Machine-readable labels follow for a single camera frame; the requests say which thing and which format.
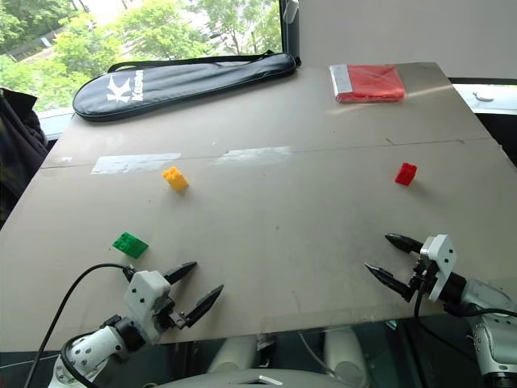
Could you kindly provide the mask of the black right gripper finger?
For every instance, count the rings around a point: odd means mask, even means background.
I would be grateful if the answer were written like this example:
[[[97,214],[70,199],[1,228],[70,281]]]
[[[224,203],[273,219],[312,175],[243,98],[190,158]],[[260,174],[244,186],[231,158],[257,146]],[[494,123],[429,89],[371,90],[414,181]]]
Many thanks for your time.
[[[410,301],[413,297],[413,290],[407,284],[396,279],[391,272],[380,267],[374,267],[365,263],[366,269],[383,285],[398,293],[405,301]]]
[[[407,254],[411,252],[418,254],[423,247],[422,242],[401,234],[386,234],[385,238],[398,250]]]

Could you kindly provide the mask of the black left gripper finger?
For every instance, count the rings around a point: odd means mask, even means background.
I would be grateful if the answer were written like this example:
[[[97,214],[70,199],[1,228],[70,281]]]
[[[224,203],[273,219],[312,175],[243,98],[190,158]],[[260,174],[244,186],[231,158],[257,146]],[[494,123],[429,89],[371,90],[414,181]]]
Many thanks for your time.
[[[173,268],[167,272],[164,272],[162,276],[165,280],[173,285],[178,281],[182,280],[192,269],[194,269],[197,265],[197,262],[191,261],[185,264],[179,265],[177,268]]]
[[[212,308],[223,288],[224,285],[219,285],[208,292],[195,304],[195,306],[186,315],[187,327],[192,327]]]

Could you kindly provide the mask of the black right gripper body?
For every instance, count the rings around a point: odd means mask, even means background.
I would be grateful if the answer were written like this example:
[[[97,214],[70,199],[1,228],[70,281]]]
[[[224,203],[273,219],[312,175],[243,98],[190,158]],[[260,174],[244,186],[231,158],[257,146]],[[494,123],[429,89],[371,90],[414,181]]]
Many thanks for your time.
[[[410,253],[410,257],[414,260],[414,265],[407,283],[409,291],[406,294],[406,302],[410,302],[419,292],[423,295],[430,294],[435,287],[438,273],[438,267],[434,261],[422,258],[416,253]]]

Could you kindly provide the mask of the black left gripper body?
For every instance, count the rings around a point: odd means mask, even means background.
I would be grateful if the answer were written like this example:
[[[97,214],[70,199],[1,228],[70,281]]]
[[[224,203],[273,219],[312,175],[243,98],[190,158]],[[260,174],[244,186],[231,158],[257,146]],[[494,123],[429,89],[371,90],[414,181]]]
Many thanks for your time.
[[[175,302],[168,295],[157,301],[152,318],[158,332],[165,332],[173,327],[179,330],[191,327],[191,320],[184,313],[176,312],[174,306]]]

